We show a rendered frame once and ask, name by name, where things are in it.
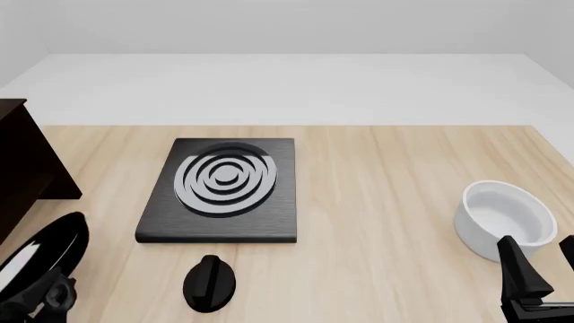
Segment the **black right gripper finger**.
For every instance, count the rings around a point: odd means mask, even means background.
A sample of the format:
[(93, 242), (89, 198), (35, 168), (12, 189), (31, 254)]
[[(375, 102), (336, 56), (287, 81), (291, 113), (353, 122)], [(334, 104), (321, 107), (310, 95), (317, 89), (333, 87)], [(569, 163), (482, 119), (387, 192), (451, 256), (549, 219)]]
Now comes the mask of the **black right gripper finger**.
[(511, 236), (503, 236), (497, 247), (502, 272), (502, 302), (542, 302), (542, 298), (554, 292)]
[(560, 241), (559, 246), (570, 267), (574, 270), (574, 235), (567, 236)]

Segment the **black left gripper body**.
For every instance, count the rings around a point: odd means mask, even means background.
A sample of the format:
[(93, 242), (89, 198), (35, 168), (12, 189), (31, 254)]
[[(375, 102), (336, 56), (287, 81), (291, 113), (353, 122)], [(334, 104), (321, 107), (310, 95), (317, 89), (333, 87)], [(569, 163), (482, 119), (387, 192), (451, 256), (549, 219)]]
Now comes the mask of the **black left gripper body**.
[(77, 300), (76, 280), (48, 276), (0, 302), (0, 323), (67, 323)]

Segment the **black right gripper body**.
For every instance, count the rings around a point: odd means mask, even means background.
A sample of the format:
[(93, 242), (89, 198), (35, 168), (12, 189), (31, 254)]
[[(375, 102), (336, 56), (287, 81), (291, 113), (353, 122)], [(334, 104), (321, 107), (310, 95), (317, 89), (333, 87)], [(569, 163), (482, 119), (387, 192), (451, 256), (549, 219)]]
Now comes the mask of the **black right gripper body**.
[(540, 298), (506, 297), (500, 300), (508, 323), (574, 323), (574, 301), (545, 302)]

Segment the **black frying pan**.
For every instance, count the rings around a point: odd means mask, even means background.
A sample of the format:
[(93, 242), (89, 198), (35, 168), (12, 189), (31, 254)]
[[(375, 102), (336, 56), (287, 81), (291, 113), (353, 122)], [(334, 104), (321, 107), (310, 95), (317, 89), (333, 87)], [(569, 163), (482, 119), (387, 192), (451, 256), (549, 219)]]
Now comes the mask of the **black frying pan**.
[(13, 297), (53, 268), (70, 276), (89, 244), (85, 215), (59, 217), (25, 241), (0, 264), (0, 301)]

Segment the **dark brown wooden cabinet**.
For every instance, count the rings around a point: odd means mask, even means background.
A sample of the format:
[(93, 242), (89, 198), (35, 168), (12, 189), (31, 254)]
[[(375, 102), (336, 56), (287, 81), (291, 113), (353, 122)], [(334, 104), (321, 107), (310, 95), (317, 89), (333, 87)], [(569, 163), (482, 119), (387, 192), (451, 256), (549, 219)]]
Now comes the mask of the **dark brown wooden cabinet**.
[(25, 102), (0, 99), (0, 244), (37, 200), (83, 195)]

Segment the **white round bowl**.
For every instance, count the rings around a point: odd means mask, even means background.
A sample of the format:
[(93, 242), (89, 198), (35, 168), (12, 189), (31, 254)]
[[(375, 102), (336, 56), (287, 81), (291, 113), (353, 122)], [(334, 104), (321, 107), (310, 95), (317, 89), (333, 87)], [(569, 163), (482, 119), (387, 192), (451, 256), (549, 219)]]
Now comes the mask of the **white round bowl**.
[(472, 182), (463, 190), (454, 225), (470, 250), (495, 263), (500, 261), (497, 243), (504, 236), (511, 236), (530, 258), (558, 231), (554, 215), (539, 198), (497, 180)]

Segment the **flat black stove plate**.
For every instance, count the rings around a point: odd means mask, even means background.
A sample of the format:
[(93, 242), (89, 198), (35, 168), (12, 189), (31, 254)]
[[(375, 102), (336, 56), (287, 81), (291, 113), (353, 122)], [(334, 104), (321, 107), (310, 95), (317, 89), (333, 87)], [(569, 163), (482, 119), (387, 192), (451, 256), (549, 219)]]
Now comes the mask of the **flat black stove plate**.
[(178, 138), (135, 230), (140, 243), (294, 243), (295, 141)]

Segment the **round black stove knob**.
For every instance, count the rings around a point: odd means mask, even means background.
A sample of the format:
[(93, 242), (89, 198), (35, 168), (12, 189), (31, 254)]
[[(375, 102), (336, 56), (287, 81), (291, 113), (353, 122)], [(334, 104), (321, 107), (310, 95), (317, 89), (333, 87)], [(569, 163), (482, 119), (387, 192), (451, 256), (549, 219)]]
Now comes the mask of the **round black stove knob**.
[(237, 282), (233, 269), (216, 255), (205, 255), (190, 269), (183, 283), (187, 305), (200, 313), (213, 313), (232, 299)]

